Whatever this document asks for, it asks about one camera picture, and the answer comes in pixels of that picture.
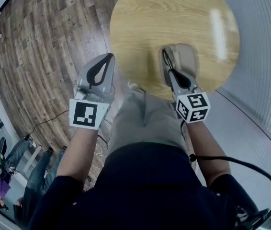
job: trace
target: forearm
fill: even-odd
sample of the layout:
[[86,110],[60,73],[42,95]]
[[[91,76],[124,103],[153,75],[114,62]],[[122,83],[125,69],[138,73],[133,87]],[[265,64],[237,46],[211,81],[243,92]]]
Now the forearm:
[[[203,122],[187,125],[195,155],[197,156],[225,156],[224,151],[216,142]],[[220,175],[231,174],[229,163],[223,160],[198,160],[208,186]]]
[[88,177],[97,142],[97,130],[77,128],[58,166],[57,176],[71,176],[82,184]]

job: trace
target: wooden floor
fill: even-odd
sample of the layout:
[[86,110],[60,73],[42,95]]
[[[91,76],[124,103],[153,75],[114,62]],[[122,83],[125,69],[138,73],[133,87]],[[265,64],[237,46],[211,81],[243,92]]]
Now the wooden floor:
[[[0,16],[0,97],[20,136],[68,110],[77,75],[90,59],[111,52],[110,18],[117,0],[11,0]],[[118,78],[114,86],[119,86]],[[120,90],[107,116],[120,105]],[[108,137],[110,125],[102,124]],[[38,126],[32,134],[43,150],[59,151],[74,129],[68,112]],[[95,180],[105,159],[99,139],[89,176]]]

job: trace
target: round wooden table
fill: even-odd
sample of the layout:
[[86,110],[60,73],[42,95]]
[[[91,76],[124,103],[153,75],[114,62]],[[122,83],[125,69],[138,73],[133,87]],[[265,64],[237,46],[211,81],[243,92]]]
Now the round wooden table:
[[158,57],[164,45],[185,43],[193,48],[196,80],[208,93],[224,84],[239,53],[237,23],[224,0],[118,0],[110,38],[124,76],[166,99],[172,96]]

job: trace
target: person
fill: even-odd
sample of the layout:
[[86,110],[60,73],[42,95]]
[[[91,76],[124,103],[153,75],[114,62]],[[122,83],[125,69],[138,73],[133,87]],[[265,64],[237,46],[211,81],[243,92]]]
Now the person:
[[56,162],[52,169],[47,173],[44,178],[46,167],[48,166],[51,156],[54,150],[49,147],[46,152],[43,153],[41,159],[32,170],[26,188],[24,196],[19,198],[16,205],[13,205],[14,209],[14,221],[16,225],[22,230],[28,229],[30,219],[34,214],[36,205],[41,197],[47,192],[49,186],[56,177],[58,165],[66,150],[64,146],[59,152]]
[[[224,156],[203,122],[187,125],[198,156]],[[256,205],[222,160],[191,168],[181,121],[172,105],[132,86],[110,133],[94,187],[82,191],[98,131],[76,130],[57,177],[30,222],[40,229],[233,229]]]
[[16,167],[26,150],[29,149],[32,145],[34,145],[34,142],[30,138],[20,139],[2,162],[2,166],[5,169],[3,170],[2,176],[0,177],[0,209],[8,210],[4,198],[11,188],[9,186],[11,176],[14,175]]

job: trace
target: dark navy sleeve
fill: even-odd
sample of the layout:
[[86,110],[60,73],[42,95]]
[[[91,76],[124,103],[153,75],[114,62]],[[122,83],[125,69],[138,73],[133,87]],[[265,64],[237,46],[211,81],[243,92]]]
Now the dark navy sleeve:
[[249,215],[258,212],[254,201],[252,201],[244,188],[230,174],[223,174],[217,177],[211,184],[210,189],[220,194],[226,194],[233,200],[236,206],[245,209]]
[[30,230],[58,229],[65,207],[82,193],[81,183],[69,176],[58,176],[37,205]]

